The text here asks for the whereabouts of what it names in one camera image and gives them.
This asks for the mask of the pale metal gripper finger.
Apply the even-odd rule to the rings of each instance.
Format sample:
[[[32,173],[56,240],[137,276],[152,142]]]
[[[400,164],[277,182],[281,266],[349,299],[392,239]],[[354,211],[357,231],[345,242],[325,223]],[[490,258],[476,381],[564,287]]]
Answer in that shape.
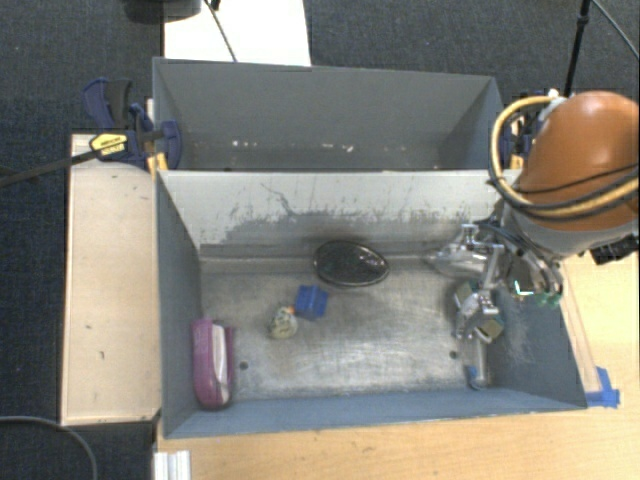
[[[489,385],[488,346],[501,336],[504,322],[501,317],[489,318],[476,326],[472,332],[474,363],[468,367],[468,382],[471,388],[486,388]]]
[[[455,296],[456,312],[454,335],[458,339],[495,339],[496,306],[484,292],[471,292],[463,300]]]

